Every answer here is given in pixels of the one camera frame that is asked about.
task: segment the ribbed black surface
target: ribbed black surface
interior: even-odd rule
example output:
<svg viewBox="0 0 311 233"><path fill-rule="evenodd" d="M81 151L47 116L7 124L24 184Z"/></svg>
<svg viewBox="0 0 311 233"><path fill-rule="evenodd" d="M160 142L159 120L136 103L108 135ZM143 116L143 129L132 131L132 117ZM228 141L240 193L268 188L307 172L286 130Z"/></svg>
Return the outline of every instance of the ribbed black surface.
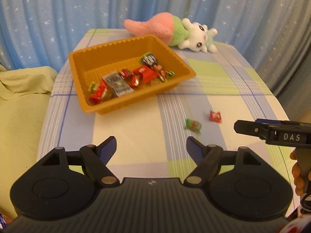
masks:
<svg viewBox="0 0 311 233"><path fill-rule="evenodd" d="M20 216L5 233L275 233L284 218L244 222L214 208L200 189L179 179L125 179L103 189L83 212L58 221L40 222Z"/></svg>

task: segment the white plush head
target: white plush head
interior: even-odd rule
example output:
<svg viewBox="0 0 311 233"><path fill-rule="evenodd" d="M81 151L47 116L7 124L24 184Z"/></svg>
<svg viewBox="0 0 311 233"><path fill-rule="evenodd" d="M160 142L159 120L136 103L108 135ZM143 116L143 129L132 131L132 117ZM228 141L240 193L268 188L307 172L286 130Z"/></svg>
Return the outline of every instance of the white plush head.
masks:
<svg viewBox="0 0 311 233"><path fill-rule="evenodd" d="M180 49L189 48L192 51L216 52L217 48L213 45L213 36L217 34L216 29L207 30L205 24L197 22L191 23L188 18L182 20L184 28L189 32L188 39L178 45Z"/></svg>

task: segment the pink plush tail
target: pink plush tail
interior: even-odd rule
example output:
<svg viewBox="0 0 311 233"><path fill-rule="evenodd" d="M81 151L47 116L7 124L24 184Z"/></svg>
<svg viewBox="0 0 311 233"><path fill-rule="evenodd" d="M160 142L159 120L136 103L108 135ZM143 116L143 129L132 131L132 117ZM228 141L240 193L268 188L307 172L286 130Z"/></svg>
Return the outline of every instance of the pink plush tail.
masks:
<svg viewBox="0 0 311 233"><path fill-rule="evenodd" d="M124 27L128 30L128 32L130 32L134 36L142 36L142 35L151 34L151 30L148 27L147 22L138 22L138 21L126 19L124 21Z"/></svg>

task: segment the tablecloth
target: tablecloth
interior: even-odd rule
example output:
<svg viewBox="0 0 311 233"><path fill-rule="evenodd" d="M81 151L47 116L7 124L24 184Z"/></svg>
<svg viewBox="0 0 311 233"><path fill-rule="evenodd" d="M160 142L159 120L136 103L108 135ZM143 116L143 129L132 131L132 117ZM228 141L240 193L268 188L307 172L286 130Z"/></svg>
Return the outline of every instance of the tablecloth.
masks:
<svg viewBox="0 0 311 233"><path fill-rule="evenodd" d="M127 37L131 35L123 29L91 29L75 50ZM215 54L173 48L195 70L195 78L105 115L81 110L66 61L51 93L37 159L55 146L74 151L115 136L117 152L107 166L120 180L175 176L183 180L196 166L185 146L187 137L194 136L202 144L217 144L225 150L250 147L293 186L294 162L289 159L292 148L266 145L257 137L236 134L233 129L238 119L288 120L287 115L233 46L215 45ZM221 124L209 121L211 110L221 112ZM186 118L202 123L200 135L184 129ZM298 205L295 195L288 213Z"/></svg>

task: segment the hand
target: hand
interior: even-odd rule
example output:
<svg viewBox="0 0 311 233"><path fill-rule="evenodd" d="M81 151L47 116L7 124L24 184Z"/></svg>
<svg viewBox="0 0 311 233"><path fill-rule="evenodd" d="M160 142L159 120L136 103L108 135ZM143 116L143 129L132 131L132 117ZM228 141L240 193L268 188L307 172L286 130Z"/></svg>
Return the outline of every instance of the hand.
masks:
<svg viewBox="0 0 311 233"><path fill-rule="evenodd" d="M295 150L293 150L290 153L290 158L292 160L297 160L296 155L295 155ZM295 192L298 196L301 196L303 194L303 188L304 188L304 180L302 179L302 177L300 176L300 167L298 166L298 163L296 162L293 165L292 168L292 174L294 177L294 185L296 186L295 188ZM311 172L309 172L309 180L311 181Z"/></svg>

